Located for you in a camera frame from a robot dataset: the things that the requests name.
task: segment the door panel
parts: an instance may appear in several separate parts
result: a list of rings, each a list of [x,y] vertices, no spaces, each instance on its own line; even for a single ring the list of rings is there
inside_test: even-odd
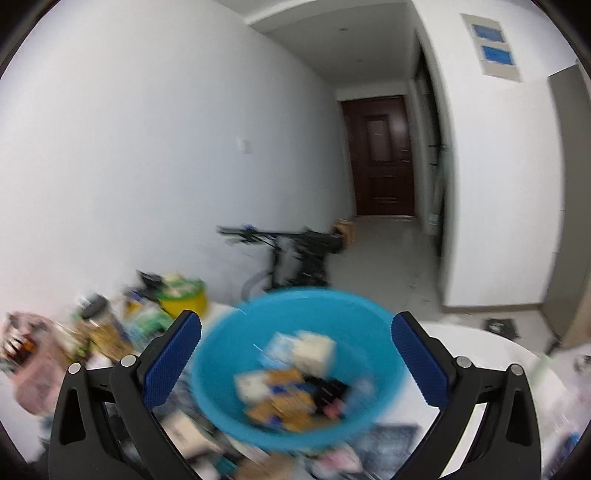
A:
[[[342,102],[358,215],[414,215],[403,97]]]

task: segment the small box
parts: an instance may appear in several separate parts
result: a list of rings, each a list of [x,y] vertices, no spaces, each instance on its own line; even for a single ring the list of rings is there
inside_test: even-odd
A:
[[[291,366],[295,337],[276,333],[263,350],[260,363],[267,370],[283,370]]]
[[[311,332],[299,332],[294,343],[292,364],[304,375],[326,378],[333,366],[335,342],[333,339]]]
[[[238,398],[246,405],[254,405],[271,396],[267,385],[267,373],[262,370],[234,375]]]

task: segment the hallway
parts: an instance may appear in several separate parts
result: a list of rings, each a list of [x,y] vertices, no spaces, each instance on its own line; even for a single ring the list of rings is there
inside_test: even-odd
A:
[[[538,310],[445,313],[437,291],[432,238],[415,219],[360,217],[355,243],[328,261],[332,287],[366,297],[392,313],[408,310],[420,322],[482,328],[485,319],[513,319],[515,342],[542,353],[552,333]]]
[[[355,243],[329,258],[333,288],[366,297],[421,321],[441,318],[437,258],[415,219],[359,217]]]

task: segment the black object on floor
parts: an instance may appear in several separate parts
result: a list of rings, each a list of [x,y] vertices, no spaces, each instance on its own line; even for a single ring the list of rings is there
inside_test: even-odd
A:
[[[483,328],[487,332],[496,333],[509,340],[519,338],[513,319],[486,319]]]

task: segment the door frame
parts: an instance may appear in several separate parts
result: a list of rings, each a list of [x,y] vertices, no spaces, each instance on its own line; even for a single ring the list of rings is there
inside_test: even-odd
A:
[[[413,189],[414,189],[414,213],[413,215],[360,215],[358,213],[358,206],[357,206],[357,194],[355,192],[355,175],[354,175],[354,168],[353,162],[351,161],[351,147],[350,147],[350,132],[349,132],[349,125],[347,124],[345,118],[345,112],[343,111],[343,103],[349,102],[367,102],[369,100],[391,100],[391,99],[401,99],[402,104],[404,105],[404,113],[407,118],[407,125],[408,125],[408,137],[409,137],[409,151],[411,162],[413,164]],[[350,186],[351,186],[351,194],[353,197],[353,204],[355,206],[355,216],[356,217],[376,217],[376,218],[416,218],[417,217],[417,172],[416,172],[416,164],[414,161],[414,145],[413,145],[413,127],[411,125],[411,119],[409,116],[409,109],[408,109],[408,102],[407,102],[407,95],[406,94],[397,94],[397,95],[381,95],[381,96],[373,96],[373,97],[364,97],[364,98],[353,98],[351,100],[339,100],[339,108],[340,108],[340,115],[343,122],[343,132],[345,138],[343,139],[343,149],[346,147],[346,156],[349,159],[349,171],[350,171]]]

